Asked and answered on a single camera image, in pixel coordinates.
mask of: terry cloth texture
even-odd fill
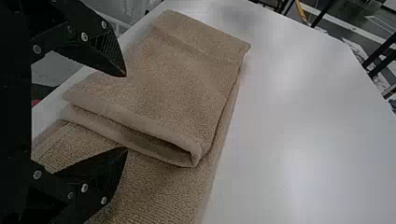
[[[213,144],[249,48],[238,38],[167,10],[141,43],[124,53],[128,77],[90,75],[64,94],[84,110],[68,107],[63,119],[150,157],[195,167]],[[94,115],[108,120],[90,122]]]
[[[238,82],[220,116],[212,147],[197,167],[177,167],[130,149],[113,200],[88,223],[201,223],[233,113]],[[56,132],[50,135],[46,132],[47,138],[40,136],[40,142],[33,148],[33,160],[51,173],[120,146],[72,122],[51,129]]]

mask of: towel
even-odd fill
[[[88,223],[201,223],[231,121],[238,86],[237,79],[220,116],[212,147],[195,168],[177,167],[130,149],[113,200]],[[72,122],[50,129],[52,133],[43,132],[37,137],[32,159],[43,164],[51,173],[120,146]]]
[[[249,48],[166,10],[124,53],[128,77],[90,75],[64,94],[73,106],[62,119],[158,160],[195,167],[214,144]]]

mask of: floor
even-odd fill
[[[300,2],[308,23],[313,22],[328,3],[327,0],[301,0]],[[362,63],[391,34],[396,32],[396,13],[382,8],[381,5],[374,0],[366,5],[361,0],[337,1],[316,29],[346,43],[358,61]],[[288,17],[296,21],[302,20],[295,6]],[[379,64],[386,55],[389,55],[389,52],[390,50],[375,60],[369,70]],[[392,62],[382,70],[374,82],[380,92],[396,84],[396,62]]]

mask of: white table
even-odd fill
[[[204,223],[396,223],[396,118],[346,45],[248,1],[168,0],[121,46],[168,8],[252,47]],[[33,137],[92,71],[34,107]]]

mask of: metal screw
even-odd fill
[[[82,41],[87,42],[87,41],[88,41],[88,36],[87,36],[87,34],[85,34],[84,32],[81,33],[81,39],[82,39]]]
[[[67,194],[67,199],[72,199],[72,198],[74,198],[74,193],[73,193],[73,191],[71,191],[71,192],[69,192],[69,194]]]
[[[67,26],[67,32],[70,34],[73,33],[73,28],[71,26]]]
[[[38,45],[34,45],[33,46],[33,51],[35,52],[35,54],[40,54],[41,53],[41,48]]]
[[[107,23],[105,21],[102,21],[102,28],[106,29],[107,28]]]
[[[81,187],[81,192],[85,193],[88,191],[88,185],[87,184],[83,184]]]
[[[100,203],[101,203],[101,204],[107,203],[107,197],[103,197],[103,198],[102,198],[102,201],[101,201]]]
[[[39,179],[43,173],[41,171],[35,171],[33,173],[33,179]]]

